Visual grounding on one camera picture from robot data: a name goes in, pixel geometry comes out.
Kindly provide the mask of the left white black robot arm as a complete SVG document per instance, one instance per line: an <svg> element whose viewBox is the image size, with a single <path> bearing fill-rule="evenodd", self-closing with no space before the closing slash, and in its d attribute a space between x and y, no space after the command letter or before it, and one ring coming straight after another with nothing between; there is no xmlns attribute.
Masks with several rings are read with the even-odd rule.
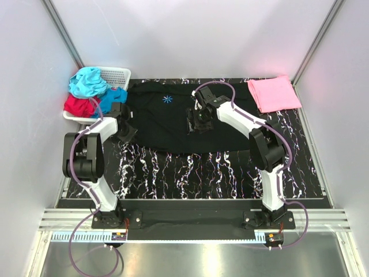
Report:
<svg viewBox="0 0 369 277"><path fill-rule="evenodd" d="M126 104L114 102L110 113L101 115L84 130L64 137L63 174L74 179L94 202L96 228L129 226L121 202L104 177L103 144L108 139L129 143L137 132L129 125L132 118L133 112Z"/></svg>

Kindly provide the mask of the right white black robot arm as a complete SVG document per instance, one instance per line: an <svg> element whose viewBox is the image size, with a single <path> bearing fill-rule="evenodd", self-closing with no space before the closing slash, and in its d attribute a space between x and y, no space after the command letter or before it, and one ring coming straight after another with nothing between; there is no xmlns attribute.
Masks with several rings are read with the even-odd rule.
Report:
<svg viewBox="0 0 369 277"><path fill-rule="evenodd" d="M210 129L214 119L218 119L248 139L250 158L260 171L263 189L261 211L248 227L281 229L287 215L282 180L288 144L273 121L258 118L238 107L234 103L235 89L231 90L232 98L228 98L216 96L208 83L196 88L191 93L194 108L187 112L189 129L204 132Z"/></svg>

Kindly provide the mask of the black t shirt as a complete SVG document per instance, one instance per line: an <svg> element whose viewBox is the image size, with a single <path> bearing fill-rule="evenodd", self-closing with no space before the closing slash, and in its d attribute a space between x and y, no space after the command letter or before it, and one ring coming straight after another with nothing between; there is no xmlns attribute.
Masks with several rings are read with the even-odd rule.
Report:
<svg viewBox="0 0 369 277"><path fill-rule="evenodd" d="M172 154L249 150L244 135L217 119L212 130L189 132L186 111L194 107L191 93L197 87L155 81L132 85L127 91L126 104L133 112L129 124L137 129L135 142Z"/></svg>

